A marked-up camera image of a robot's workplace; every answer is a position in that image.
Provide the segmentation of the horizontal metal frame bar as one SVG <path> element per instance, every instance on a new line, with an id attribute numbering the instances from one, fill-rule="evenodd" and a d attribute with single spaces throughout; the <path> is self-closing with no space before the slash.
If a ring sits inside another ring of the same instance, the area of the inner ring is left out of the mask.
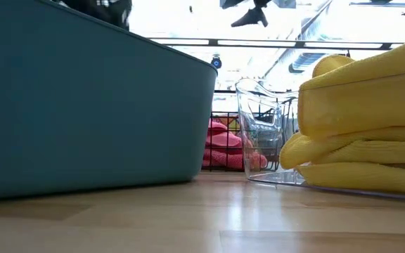
<path id="1" fill-rule="evenodd" d="M 388 51 L 403 45 L 403 42 L 353 42 L 353 41 L 303 41 L 303 40 L 252 40 L 215 38 L 149 37 L 166 46 L 204 46 L 241 48 L 291 48 L 328 50 Z"/>

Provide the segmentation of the yellow microfiber towel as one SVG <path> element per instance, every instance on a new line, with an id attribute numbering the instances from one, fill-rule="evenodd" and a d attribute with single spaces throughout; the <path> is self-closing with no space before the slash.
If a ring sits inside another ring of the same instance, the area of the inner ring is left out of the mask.
<path id="1" fill-rule="evenodd" d="M 297 166 L 312 186 L 405 193 L 405 169 L 364 162 Z"/>
<path id="2" fill-rule="evenodd" d="M 300 132 L 325 138 L 405 127 L 405 44 L 354 60 L 338 78 L 313 78 L 298 91 Z"/>
<path id="3" fill-rule="evenodd" d="M 338 78 L 347 73 L 345 68 L 354 60 L 344 55 L 330 55 L 322 58 L 314 67 L 312 77 Z"/>
<path id="4" fill-rule="evenodd" d="M 405 126 L 374 129 L 328 138 L 294 134 L 282 147 L 280 163 L 285 169 L 311 162 L 370 162 L 405 164 Z"/>

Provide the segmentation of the clear plastic bin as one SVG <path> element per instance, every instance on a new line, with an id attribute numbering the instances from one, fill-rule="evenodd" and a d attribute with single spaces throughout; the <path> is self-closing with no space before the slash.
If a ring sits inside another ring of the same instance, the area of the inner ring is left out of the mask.
<path id="1" fill-rule="evenodd" d="M 291 135 L 298 132 L 298 92 L 269 91 L 259 82 L 244 78 L 236 83 L 236 95 L 243 164 L 249 181 L 405 200 L 405 193 L 308 185 L 296 170 L 285 170 L 279 162 L 281 148 Z"/>

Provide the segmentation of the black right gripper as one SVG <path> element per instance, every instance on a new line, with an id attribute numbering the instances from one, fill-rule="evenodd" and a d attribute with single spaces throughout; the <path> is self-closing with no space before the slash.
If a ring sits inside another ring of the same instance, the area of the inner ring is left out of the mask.
<path id="1" fill-rule="evenodd" d="M 264 27 L 268 26 L 268 21 L 261 8 L 266 8 L 271 0 L 253 0 L 255 8 L 249 9 L 247 13 L 237 21 L 231 24 L 231 27 L 242 27 L 245 25 L 256 25 L 262 23 Z"/>

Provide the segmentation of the teal plastic basket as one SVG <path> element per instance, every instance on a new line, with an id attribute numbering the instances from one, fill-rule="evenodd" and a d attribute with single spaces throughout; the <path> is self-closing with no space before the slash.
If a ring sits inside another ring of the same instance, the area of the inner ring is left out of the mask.
<path id="1" fill-rule="evenodd" d="M 0 198 L 190 181 L 216 78 L 51 0 L 0 0 Z"/>

